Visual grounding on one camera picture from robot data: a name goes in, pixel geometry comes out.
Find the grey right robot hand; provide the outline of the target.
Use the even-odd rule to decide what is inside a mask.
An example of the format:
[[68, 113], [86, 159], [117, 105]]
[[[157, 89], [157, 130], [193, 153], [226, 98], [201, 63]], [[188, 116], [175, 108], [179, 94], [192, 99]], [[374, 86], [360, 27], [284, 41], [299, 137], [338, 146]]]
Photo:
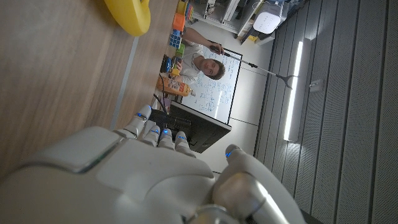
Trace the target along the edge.
[[232, 144], [214, 175], [186, 136], [153, 126], [144, 106], [122, 129], [83, 129], [1, 181], [2, 223], [303, 223], [295, 200]]

